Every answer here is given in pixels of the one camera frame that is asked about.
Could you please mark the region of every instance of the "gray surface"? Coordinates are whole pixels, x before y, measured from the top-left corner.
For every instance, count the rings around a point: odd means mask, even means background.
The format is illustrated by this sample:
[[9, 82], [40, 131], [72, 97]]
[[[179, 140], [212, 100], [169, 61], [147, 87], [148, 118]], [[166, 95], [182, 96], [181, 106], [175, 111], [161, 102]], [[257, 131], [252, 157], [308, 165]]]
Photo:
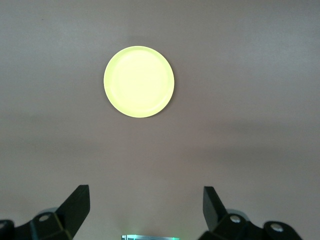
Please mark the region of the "gray surface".
[[[89, 184], [76, 240], [196, 240], [203, 186], [258, 226], [319, 238], [320, 2], [0, 2], [0, 219], [17, 225]], [[113, 108], [105, 67], [162, 53], [159, 114]]]

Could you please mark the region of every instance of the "screw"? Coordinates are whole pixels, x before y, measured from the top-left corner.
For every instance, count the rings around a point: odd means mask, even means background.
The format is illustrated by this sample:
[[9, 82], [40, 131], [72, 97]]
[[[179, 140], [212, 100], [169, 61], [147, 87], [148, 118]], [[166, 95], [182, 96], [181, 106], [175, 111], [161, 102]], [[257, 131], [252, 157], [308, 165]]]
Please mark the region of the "screw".
[[236, 215], [232, 215], [232, 216], [230, 217], [230, 219], [231, 219], [232, 222], [234, 222], [234, 223], [236, 223], [236, 224], [238, 224], [238, 223], [241, 222], [240, 217], [238, 217], [238, 216], [236, 216]]
[[279, 232], [279, 233], [284, 231], [283, 227], [281, 225], [277, 224], [277, 223], [272, 223], [271, 224], [271, 228], [273, 230], [275, 230], [276, 232]]
[[44, 222], [49, 218], [49, 216], [50, 216], [49, 214], [42, 215], [41, 217], [39, 217], [39, 222]]

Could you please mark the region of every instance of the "yellow plate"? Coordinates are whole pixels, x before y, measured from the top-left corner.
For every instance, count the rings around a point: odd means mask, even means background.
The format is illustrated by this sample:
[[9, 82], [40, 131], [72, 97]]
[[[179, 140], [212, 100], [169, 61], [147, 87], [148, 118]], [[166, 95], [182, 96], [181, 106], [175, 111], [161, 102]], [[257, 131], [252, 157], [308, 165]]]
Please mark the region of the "yellow plate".
[[130, 46], [116, 53], [106, 66], [103, 82], [111, 104], [135, 118], [160, 112], [175, 86], [168, 61], [146, 46]]

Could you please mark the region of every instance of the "round plate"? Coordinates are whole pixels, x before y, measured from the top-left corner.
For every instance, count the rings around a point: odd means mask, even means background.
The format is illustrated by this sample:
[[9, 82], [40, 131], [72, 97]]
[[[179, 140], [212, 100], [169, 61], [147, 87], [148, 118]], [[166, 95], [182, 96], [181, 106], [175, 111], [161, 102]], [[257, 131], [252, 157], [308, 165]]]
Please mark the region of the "round plate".
[[127, 47], [115, 54], [104, 72], [104, 90], [121, 113], [145, 118], [160, 112], [174, 92], [168, 61], [146, 46]]

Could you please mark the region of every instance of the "metal screw head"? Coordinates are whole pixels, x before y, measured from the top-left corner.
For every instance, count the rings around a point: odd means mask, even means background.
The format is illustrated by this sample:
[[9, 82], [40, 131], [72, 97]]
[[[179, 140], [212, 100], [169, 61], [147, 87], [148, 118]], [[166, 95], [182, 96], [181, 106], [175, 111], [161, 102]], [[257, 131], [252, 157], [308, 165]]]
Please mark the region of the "metal screw head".
[[234, 223], [236, 223], [236, 224], [238, 224], [238, 223], [241, 222], [240, 217], [238, 217], [238, 216], [236, 216], [236, 215], [232, 215], [232, 216], [230, 217], [230, 219], [231, 219], [232, 222], [234, 222]]
[[275, 230], [276, 232], [283, 232], [284, 229], [281, 225], [277, 224], [277, 223], [272, 223], [271, 226], [270, 226], [273, 230]]
[[41, 217], [39, 217], [39, 222], [44, 222], [44, 221], [47, 220], [49, 217], [50, 217], [49, 214], [42, 215]]

